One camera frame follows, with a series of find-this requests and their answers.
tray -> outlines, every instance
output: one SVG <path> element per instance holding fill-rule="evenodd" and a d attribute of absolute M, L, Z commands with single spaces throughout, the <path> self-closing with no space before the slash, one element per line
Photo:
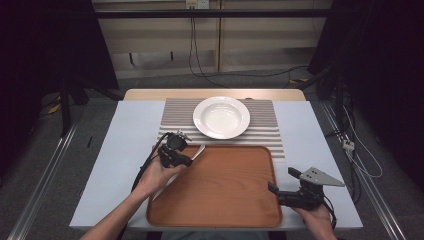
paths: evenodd
<path fill-rule="evenodd" d="M 199 146 L 183 154 L 193 156 Z M 282 212 L 268 191 L 272 158 L 262 146 L 207 145 L 190 168 L 147 207 L 153 226 L 276 227 Z"/>

table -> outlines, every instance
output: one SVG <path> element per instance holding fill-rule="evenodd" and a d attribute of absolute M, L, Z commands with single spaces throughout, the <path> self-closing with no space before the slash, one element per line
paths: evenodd
<path fill-rule="evenodd" d="M 286 154 L 286 161 L 274 163 L 278 187 L 297 191 L 299 180 L 287 173 L 288 167 L 306 171 L 314 166 L 329 175 L 343 180 L 309 102 L 300 90 L 295 89 L 133 89 L 124 101 L 119 102 L 109 131 L 103 142 L 84 193 L 70 223 L 71 227 L 87 229 L 115 208 L 130 192 L 134 177 L 150 148 L 156 141 L 157 130 L 169 98 L 207 98 L 231 96 L 273 100 L 277 122 Z M 346 187 L 324 186 L 332 201 L 338 229 L 362 227 L 362 222 Z M 217 228 L 172 228 L 151 226 L 145 216 L 147 203 L 143 203 L 128 226 L 143 231 L 214 230 Z M 282 207 L 283 221 L 268 231 L 298 230 L 305 225 L 301 217 L 290 208 Z M 256 231 L 258 229 L 225 229 Z"/>

person's right arm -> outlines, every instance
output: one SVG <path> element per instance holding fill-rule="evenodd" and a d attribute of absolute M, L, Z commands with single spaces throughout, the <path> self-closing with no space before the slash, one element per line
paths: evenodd
<path fill-rule="evenodd" d="M 292 208 L 299 213 L 308 226 L 316 240 L 337 240 L 334 230 L 331 227 L 331 217 L 327 208 L 321 204 L 314 211 L 307 211 L 301 208 Z"/>

white plate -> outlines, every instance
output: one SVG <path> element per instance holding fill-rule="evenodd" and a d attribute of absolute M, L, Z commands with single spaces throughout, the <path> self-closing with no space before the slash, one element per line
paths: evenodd
<path fill-rule="evenodd" d="M 200 132 L 216 139 L 229 139 L 242 134 L 250 123 L 249 110 L 231 97 L 203 100 L 193 112 L 193 121 Z"/>

plate rim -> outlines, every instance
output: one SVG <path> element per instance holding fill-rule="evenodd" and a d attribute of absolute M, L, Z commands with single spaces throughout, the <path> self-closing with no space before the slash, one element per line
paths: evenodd
<path fill-rule="evenodd" d="M 196 119 L 201 119 L 201 115 L 202 115 L 202 112 L 203 112 L 203 111 L 201 111 L 201 108 L 202 108 L 202 110 L 206 109 L 208 106 L 212 105 L 212 104 L 208 104 L 208 105 L 204 106 L 206 103 L 208 103 L 208 102 L 212 103 L 212 101 L 216 101 L 216 100 L 218 100 L 218 101 L 213 102 L 213 103 L 227 103 L 229 105 L 232 105 L 233 107 L 238 109 L 240 114 L 242 115 L 242 118 L 243 118 L 242 124 L 240 124 L 239 127 L 236 128 L 237 131 L 233 131 L 233 132 L 235 132 L 235 134 L 233 132 L 231 132 L 232 134 L 229 135 L 229 136 L 225 136 L 225 135 L 223 137 L 211 136 L 203 128 L 203 126 L 205 126 L 205 125 L 199 124 L 199 122 L 196 121 Z M 249 127 L 250 111 L 246 107 L 246 105 L 244 105 L 240 100 L 238 100 L 236 98 L 228 97 L 228 96 L 215 96 L 215 97 L 206 98 L 206 99 L 202 100 L 199 104 L 197 104 L 196 108 L 193 111 L 193 122 L 194 122 L 194 125 L 196 126 L 196 128 L 201 133 L 203 133 L 204 135 L 206 135 L 210 138 L 213 138 L 213 139 L 231 139 L 231 138 L 235 138 L 237 136 L 240 136 Z"/>

